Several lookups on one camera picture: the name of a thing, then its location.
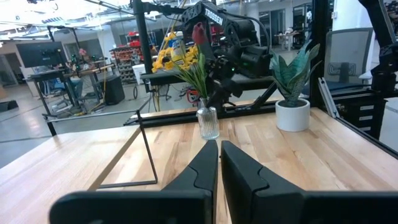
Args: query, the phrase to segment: potted plant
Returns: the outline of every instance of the potted plant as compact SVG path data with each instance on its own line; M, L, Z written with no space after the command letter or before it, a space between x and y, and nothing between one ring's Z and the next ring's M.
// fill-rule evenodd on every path
M310 125L310 102L299 99L306 82L320 63L310 69L311 60L318 55L320 47L320 44L317 44L306 51L310 42L300 49L289 65L280 55L272 52L271 69L273 72L270 79L275 81L284 97L284 100L275 104L277 127L284 131L303 131Z

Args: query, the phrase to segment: chair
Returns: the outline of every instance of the chair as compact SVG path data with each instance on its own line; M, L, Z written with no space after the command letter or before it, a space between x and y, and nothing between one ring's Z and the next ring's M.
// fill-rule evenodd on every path
M373 28L336 30L326 35L325 80L330 91L362 88L366 73ZM309 85L303 94L309 95Z

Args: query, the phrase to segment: shelving unit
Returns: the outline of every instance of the shelving unit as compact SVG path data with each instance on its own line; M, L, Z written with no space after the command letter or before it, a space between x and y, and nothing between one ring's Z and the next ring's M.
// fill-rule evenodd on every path
M137 61L139 63L142 62L141 47L118 47L110 50L110 52L112 53L112 58L116 61L122 82L137 83L132 66L135 65ZM133 55L137 55L139 58L135 61Z

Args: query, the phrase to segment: wooden table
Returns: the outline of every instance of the wooden table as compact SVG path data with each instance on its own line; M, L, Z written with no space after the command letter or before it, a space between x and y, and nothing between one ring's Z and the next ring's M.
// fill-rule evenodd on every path
M220 137L305 190L397 190L398 161L319 109L310 129L288 133L274 113L221 119ZM205 144L197 123L147 128L159 183L113 190L159 190L179 175ZM138 137L104 184L153 178L145 145ZM217 223L231 223L218 170Z
M51 205L95 190L140 133L138 126L59 134L0 169L0 223L47 223Z
M112 67L114 67L114 64L105 65L105 66L102 66L101 68L94 68L94 69L89 69L89 70L82 70L82 71L79 71L79 75L80 75L81 77L84 77L84 76L87 76L87 75L92 75L92 74L97 73L97 72L103 72L103 70L105 70L105 69L107 69L107 68L112 68ZM74 76L77 76L77 73L76 73L76 72L64 74L64 77L65 77L65 78L66 78L66 77L69 77L69 78L70 78L70 77L74 77Z
M299 133L277 129L274 113L221 119L219 122L219 146L222 140L231 141L264 166L305 190L398 189L398 161L319 109L311 109L310 128ZM39 146L39 150L34 149L1 169L0 220L4 223L43 223L56 198L75 190L95 189L112 167L104 164L112 164L115 160L110 158L120 156L116 145L124 146L134 132L128 128L101 130L101 135L94 131L57 136ZM197 123L147 128L146 136L159 183L112 190L162 189L183 171L205 144ZM98 151L101 153L94 158L89 156L90 152ZM68 160L74 161L72 164L66 163L65 153L74 157ZM151 166L144 140L138 137L102 184L153 179L148 170ZM218 178L217 223L231 223L221 166Z
M293 31L293 32L288 33L288 34L277 34L277 35L274 35L274 36L278 37L279 40L282 39L282 50L285 50L285 44L286 44L285 41L286 41L286 37L287 37L287 40L288 40L287 50L290 51L291 48L292 48L293 36L296 35L296 34L299 34L299 33L296 32L296 31Z

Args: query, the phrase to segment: workbench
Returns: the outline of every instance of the workbench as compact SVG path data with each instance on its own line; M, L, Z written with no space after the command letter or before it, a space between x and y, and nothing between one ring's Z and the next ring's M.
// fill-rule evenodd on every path
M101 90L99 90L98 86L97 86L97 82L98 82L98 77L97 77L97 73L98 72L103 72L104 70L108 69L108 68L112 68L114 69L114 64L110 64L110 65L105 65L103 67L100 68L95 68L95 69L91 69L91 70L83 70L79 72L79 76L80 77L84 77L89 75L90 76L90 81L91 84L93 85L93 89L94 89L94 93L95 93L95 98L97 99L97 103L100 102L100 99L102 97L101 94ZM79 106L79 101L77 99L77 96L75 94L72 82L70 80L71 77L77 77L78 74L76 72L73 73L65 73L64 69L60 69L60 70L50 70L47 72L41 72L41 73L37 73L37 74L32 74L29 75L29 77L26 79L27 82L34 82L35 87L39 93L40 99L43 103L45 112L47 114L43 114L43 116L46 118L48 116L53 116L49 107L47 106L43 94L38 86L38 82L42 82L42 81L47 81L47 80L53 80L55 78L59 78L60 81L62 83L64 83L65 85L65 91L68 94L68 98L71 102L71 104L73 106Z
M312 108L310 115L310 128L299 133L279 130L275 113L221 119L219 149L222 140L229 140L305 190L398 190L395 158L320 109ZM158 184L112 190L160 190L205 144L198 123L146 128L145 132ZM102 180L102 184L113 184L153 179L140 134L127 150L123 148L134 134L134 126L61 134L3 167L0 220L44 223L49 206L63 194L94 190ZM109 164L123 151L110 170ZM217 197L217 223L231 223L221 166Z
M141 75L141 80L143 80L145 84L150 82L152 86L183 83L184 81L176 76L179 73L180 72L178 70L158 70L152 74ZM238 83L243 90L266 89L272 84L272 81L266 78L248 78L240 74L235 74L232 80Z

